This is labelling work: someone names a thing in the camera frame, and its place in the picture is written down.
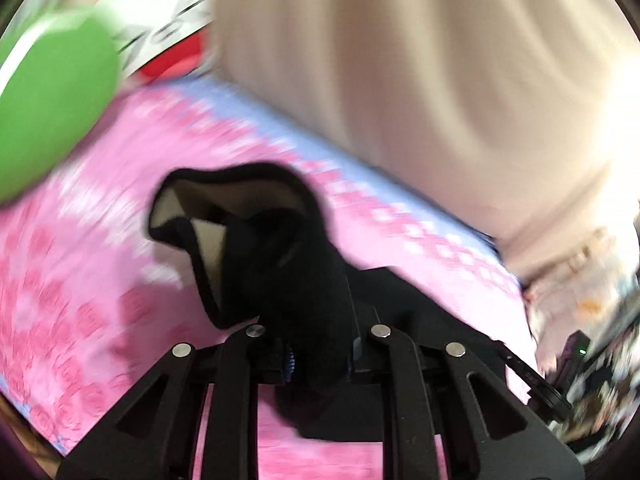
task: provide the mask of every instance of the green pillow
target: green pillow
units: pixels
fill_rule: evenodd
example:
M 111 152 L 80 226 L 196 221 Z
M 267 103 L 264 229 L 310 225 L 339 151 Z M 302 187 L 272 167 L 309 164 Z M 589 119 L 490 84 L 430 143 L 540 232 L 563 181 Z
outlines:
M 43 177 L 115 94 L 109 29 L 87 9 L 50 10 L 0 40 L 0 203 Z

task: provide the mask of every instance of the bed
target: bed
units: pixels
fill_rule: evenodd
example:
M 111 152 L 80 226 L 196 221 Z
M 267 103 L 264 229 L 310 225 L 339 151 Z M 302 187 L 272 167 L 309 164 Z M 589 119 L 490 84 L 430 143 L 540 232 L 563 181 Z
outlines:
M 68 159 L 0 210 L 0 391 L 62 455 L 172 345 L 225 338 L 187 256 L 148 240 L 143 225 L 173 168 L 253 160 L 305 177 L 347 260 L 395 267 L 534 365 L 518 283 L 489 240 L 233 86 L 154 85 L 118 97 Z M 526 400 L 526 386 L 508 378 Z M 261 478 L 381 477 L 379 444 L 302 440 L 271 395 L 261 391 Z

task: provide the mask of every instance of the black cloth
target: black cloth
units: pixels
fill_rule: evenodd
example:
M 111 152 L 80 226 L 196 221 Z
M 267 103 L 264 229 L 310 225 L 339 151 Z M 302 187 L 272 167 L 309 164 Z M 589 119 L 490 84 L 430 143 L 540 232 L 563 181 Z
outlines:
M 225 191 L 230 186 L 231 201 Z M 270 186 L 279 191 L 271 193 Z M 176 197 L 173 203 L 180 204 L 180 211 L 164 218 L 168 194 Z M 219 291 L 212 290 L 212 270 L 204 263 L 208 249 L 198 238 L 196 221 L 226 229 Z M 379 388 L 348 381 L 359 303 L 374 306 L 380 322 L 403 330 L 417 344 L 444 348 L 461 342 L 506 381 L 504 362 L 487 336 L 391 270 L 358 270 L 345 263 L 328 239 L 318 200 L 288 169 L 260 163 L 219 171 L 176 170 L 156 194 L 148 230 L 153 239 L 189 253 L 204 308 L 217 327 L 260 316 L 267 330 L 291 346 L 295 370 L 276 400 L 303 436 L 338 441 L 382 437 Z

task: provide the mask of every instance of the pink floral pattern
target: pink floral pattern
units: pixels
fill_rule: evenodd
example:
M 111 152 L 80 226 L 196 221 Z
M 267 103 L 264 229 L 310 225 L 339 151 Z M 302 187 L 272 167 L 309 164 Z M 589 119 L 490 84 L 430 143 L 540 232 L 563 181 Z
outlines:
M 500 265 L 348 180 L 332 160 L 309 160 L 214 105 L 162 87 L 121 98 L 45 181 L 0 208 L 0 390 L 55 446 L 72 449 L 175 343 L 226 336 L 207 319 L 186 256 L 144 234 L 152 193 L 177 167 L 297 168 L 325 198 L 348 259 L 396 267 L 533 363 L 518 287 Z M 379 445 L 299 439 L 262 394 L 261 478 L 380 478 Z

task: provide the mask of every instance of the red object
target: red object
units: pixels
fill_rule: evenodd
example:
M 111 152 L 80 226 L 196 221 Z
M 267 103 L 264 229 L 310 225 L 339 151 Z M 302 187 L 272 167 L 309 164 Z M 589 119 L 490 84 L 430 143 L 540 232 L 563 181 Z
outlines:
M 144 64 L 137 73 L 145 83 L 150 83 L 156 79 L 178 77 L 192 72 L 202 62 L 205 30 L 201 28 L 172 45 Z

